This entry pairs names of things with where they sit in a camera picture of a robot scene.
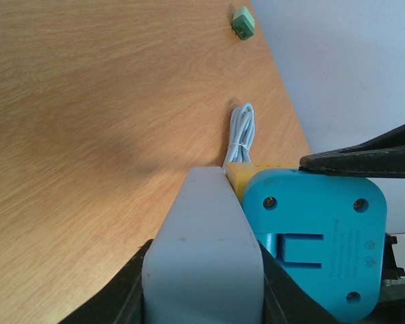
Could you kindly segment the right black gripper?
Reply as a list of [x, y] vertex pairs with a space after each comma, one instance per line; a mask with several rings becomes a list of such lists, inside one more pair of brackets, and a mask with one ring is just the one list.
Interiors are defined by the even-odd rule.
[[374, 323], [405, 323], [405, 272], [396, 265], [394, 235], [385, 235], [381, 292], [373, 311]]

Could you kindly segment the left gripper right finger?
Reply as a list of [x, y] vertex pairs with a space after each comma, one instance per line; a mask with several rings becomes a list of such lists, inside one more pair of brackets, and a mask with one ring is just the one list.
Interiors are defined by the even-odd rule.
[[330, 324], [339, 322], [299, 287], [262, 244], [259, 247], [264, 268], [262, 323]]

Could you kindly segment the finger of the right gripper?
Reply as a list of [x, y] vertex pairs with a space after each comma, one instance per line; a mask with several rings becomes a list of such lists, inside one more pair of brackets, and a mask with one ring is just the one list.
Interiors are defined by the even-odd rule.
[[356, 146], [303, 156], [299, 169], [328, 176], [405, 179], [405, 124]]

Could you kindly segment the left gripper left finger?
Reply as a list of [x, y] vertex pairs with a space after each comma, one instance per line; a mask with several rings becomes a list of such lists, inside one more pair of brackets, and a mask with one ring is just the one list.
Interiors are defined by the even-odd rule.
[[147, 240], [100, 291], [61, 323], [143, 323], [142, 263], [152, 242], [152, 239]]

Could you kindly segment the teal plug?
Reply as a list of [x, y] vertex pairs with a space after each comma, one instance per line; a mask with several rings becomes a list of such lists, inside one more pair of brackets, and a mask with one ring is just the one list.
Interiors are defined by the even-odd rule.
[[387, 204], [365, 178], [266, 169], [242, 208], [257, 240], [338, 321], [364, 319], [379, 299]]

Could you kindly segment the light blue power strip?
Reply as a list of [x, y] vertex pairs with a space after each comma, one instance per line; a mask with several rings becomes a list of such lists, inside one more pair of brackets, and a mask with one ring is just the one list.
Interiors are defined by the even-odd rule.
[[220, 167], [192, 168], [144, 256], [146, 323], [260, 323], [263, 258]]

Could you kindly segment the yellow cube socket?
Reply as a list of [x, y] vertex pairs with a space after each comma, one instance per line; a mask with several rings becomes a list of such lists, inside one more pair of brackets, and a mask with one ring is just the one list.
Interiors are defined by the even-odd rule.
[[293, 164], [279, 163], [227, 162], [225, 176], [241, 203], [246, 185], [256, 173], [266, 169], [278, 168], [296, 169], [297, 166]]

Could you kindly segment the mint green usb charger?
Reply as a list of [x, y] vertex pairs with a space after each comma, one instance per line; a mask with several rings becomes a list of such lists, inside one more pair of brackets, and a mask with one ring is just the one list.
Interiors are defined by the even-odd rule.
[[232, 29], [242, 41], [245, 41], [254, 35], [255, 19], [246, 6], [242, 6], [234, 12]]

